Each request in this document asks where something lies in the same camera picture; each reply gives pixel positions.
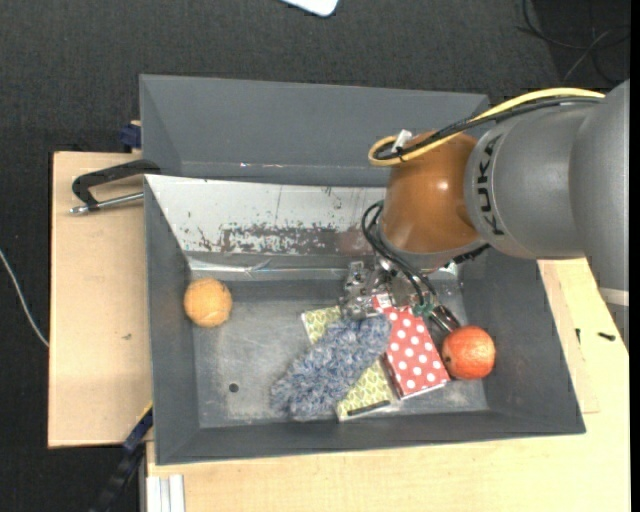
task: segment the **wooden board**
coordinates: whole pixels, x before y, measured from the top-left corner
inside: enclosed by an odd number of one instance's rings
[[[151,400],[142,201],[74,216],[76,176],[136,156],[56,153],[53,162],[49,446],[121,443]],[[141,180],[97,187],[105,199]]]

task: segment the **orange ball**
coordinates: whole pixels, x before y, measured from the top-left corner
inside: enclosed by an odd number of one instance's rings
[[[211,277],[193,281],[184,294],[184,311],[200,327],[216,327],[231,313],[233,301],[229,289]]]
[[[481,379],[493,370],[496,347],[480,327],[465,325],[449,333],[442,343],[442,362],[457,379]]]

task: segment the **black floor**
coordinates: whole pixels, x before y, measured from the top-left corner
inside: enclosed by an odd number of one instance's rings
[[[563,45],[531,35],[517,0],[342,0],[326,20],[277,0],[0,0],[0,248],[36,321],[47,332],[49,154],[123,151],[117,133],[139,115],[139,73],[480,92],[494,102],[562,84],[607,91],[630,76],[630,0],[525,5]],[[2,511],[87,510],[118,462],[116,447],[46,449],[47,378],[47,351],[0,268]],[[117,510],[136,503],[130,489]]]

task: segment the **blue knitted fabric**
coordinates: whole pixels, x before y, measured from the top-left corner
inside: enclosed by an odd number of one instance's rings
[[[386,350],[390,332],[383,315],[331,324],[272,386],[272,407],[299,421],[332,410]]]

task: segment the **gray bin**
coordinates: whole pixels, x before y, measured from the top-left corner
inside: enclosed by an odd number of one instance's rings
[[[367,166],[370,144],[466,117],[483,97],[166,77],[145,77],[142,90],[145,158],[188,177],[145,180],[159,464],[584,432],[537,266],[494,251],[433,276],[443,302],[494,337],[489,377],[344,423],[292,422],[268,407],[269,385],[309,346],[300,314],[334,305],[346,264],[371,258],[357,221],[386,175]],[[267,213],[260,201],[274,194]],[[225,233],[256,225],[282,243],[228,243]],[[234,297],[230,320],[212,330],[182,309],[188,282],[203,276]]]

